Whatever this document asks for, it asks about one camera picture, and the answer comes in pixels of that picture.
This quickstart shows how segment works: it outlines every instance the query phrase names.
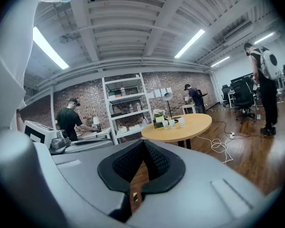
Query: mug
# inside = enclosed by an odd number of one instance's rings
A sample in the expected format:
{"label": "mug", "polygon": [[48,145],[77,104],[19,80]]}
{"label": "mug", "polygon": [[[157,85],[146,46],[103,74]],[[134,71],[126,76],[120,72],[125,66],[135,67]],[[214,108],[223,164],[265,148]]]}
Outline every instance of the mug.
{"label": "mug", "polygon": [[183,117],[179,118],[179,123],[180,123],[180,126],[183,127],[185,125],[185,118]]}
{"label": "mug", "polygon": [[164,129],[167,129],[168,128],[168,121],[167,120],[162,121],[162,125],[163,125]]}
{"label": "mug", "polygon": [[173,128],[175,125],[175,120],[174,119],[169,120],[169,124],[170,124],[170,127]]}

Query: person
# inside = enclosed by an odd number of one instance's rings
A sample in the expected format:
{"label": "person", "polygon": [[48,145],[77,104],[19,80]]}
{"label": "person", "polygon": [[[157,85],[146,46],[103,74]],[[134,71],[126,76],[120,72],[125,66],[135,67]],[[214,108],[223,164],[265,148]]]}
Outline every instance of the person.
{"label": "person", "polygon": [[206,114],[206,109],[204,106],[204,102],[202,97],[200,97],[197,93],[197,89],[191,87],[189,84],[185,84],[185,91],[188,90],[189,91],[189,97],[192,98],[192,100],[195,103],[196,108],[198,109],[199,113],[203,113]]}
{"label": "person", "polygon": [[80,106],[80,103],[76,99],[71,98],[68,102],[68,106],[58,112],[55,120],[55,124],[59,125],[60,130],[66,131],[70,141],[78,140],[74,129],[75,125],[83,132],[97,130],[97,127],[89,127],[82,123],[79,115],[74,111],[77,106]]}
{"label": "person", "polygon": [[274,80],[264,76],[261,70],[261,51],[250,43],[244,44],[244,50],[249,57],[252,66],[256,85],[260,84],[260,93],[263,107],[265,109],[266,125],[261,128],[261,133],[265,135],[276,134],[277,123],[277,102],[276,102],[276,83]]}
{"label": "person", "polygon": [[0,23],[0,127],[24,129],[19,109],[26,106],[23,79],[33,46],[32,31],[39,1],[66,0],[16,0]]}

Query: red brick wall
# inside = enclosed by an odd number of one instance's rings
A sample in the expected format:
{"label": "red brick wall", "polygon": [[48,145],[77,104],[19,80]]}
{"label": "red brick wall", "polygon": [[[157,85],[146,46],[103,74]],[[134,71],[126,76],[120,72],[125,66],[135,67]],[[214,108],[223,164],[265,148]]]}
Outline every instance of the red brick wall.
{"label": "red brick wall", "polygon": [[[173,99],[169,101],[169,103],[173,115],[182,114],[181,106],[185,104],[184,98],[188,95],[188,92],[184,91],[185,84],[190,84],[191,86],[200,89],[203,94],[208,93],[208,95],[204,97],[204,102],[207,103],[208,106],[212,106],[217,102],[213,85],[208,74],[187,72],[156,72],[143,73],[142,76],[147,92],[167,87],[172,88]],[[105,80],[110,81],[129,77],[135,77],[135,74],[108,77],[105,78]],[[55,92],[55,116],[60,109],[67,106],[70,98],[77,98],[79,100],[81,106],[76,108],[75,111],[79,114],[84,124],[90,126],[93,123],[93,117],[98,116],[102,128],[110,126],[105,107],[105,99],[101,79],[88,81]],[[143,98],[143,102],[147,107],[145,98]],[[130,102],[127,102],[125,104],[121,104],[120,106],[115,105],[117,109],[114,111],[125,111],[125,108],[128,107],[129,103]],[[165,101],[163,101],[162,98],[150,99],[150,105],[152,110],[155,108],[165,109],[167,115],[169,114],[168,105]],[[119,121],[121,124],[124,124],[126,126],[134,125],[134,123],[138,123],[138,121],[141,120],[142,115],[143,114],[134,115],[125,119],[119,119]],[[52,127],[50,114],[50,97],[46,96],[27,106],[21,110],[21,116],[23,120],[31,120]],[[126,139],[123,139],[123,141],[138,138],[140,136],[140,133],[130,135]]]}

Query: sneaker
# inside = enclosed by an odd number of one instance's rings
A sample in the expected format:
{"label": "sneaker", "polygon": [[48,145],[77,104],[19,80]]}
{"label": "sneaker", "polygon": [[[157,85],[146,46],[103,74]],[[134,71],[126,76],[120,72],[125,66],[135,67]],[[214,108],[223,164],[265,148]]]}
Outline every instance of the sneaker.
{"label": "sneaker", "polygon": [[276,134],[276,128],[275,128],[275,127],[272,127],[272,128],[270,129],[270,132],[271,132],[273,135],[275,135],[275,134]]}
{"label": "sneaker", "polygon": [[272,132],[270,131],[270,129],[267,128],[261,128],[261,134],[265,134],[267,136],[271,136]]}

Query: fluorescent light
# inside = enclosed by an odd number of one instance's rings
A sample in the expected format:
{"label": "fluorescent light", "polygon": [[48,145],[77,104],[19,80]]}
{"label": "fluorescent light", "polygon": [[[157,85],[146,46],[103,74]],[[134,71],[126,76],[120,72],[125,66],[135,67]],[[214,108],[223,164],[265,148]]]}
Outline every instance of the fluorescent light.
{"label": "fluorescent light", "polygon": [[267,36],[263,37],[262,39],[257,40],[257,41],[255,42],[255,44],[257,44],[257,43],[261,42],[262,40],[267,39],[268,37],[271,37],[273,34],[274,34],[274,33],[272,32],[272,33],[270,33],[269,35],[267,35]]}
{"label": "fluorescent light", "polygon": [[56,51],[49,45],[37,27],[33,28],[33,40],[59,67],[66,69],[68,65],[62,60]]}
{"label": "fluorescent light", "polygon": [[189,47],[191,47],[192,44],[196,42],[204,33],[205,31],[203,29],[200,29],[199,32],[196,33],[195,36],[192,37],[192,39],[183,47],[183,49],[180,50],[180,52],[175,56],[175,58],[180,58],[180,56],[183,55],[184,52],[187,51]]}
{"label": "fluorescent light", "polygon": [[223,60],[220,60],[219,62],[213,64],[212,66],[214,67],[215,65],[220,64],[221,62],[224,62],[224,61],[227,60],[228,58],[230,58],[230,57],[226,57],[226,58],[224,58]]}

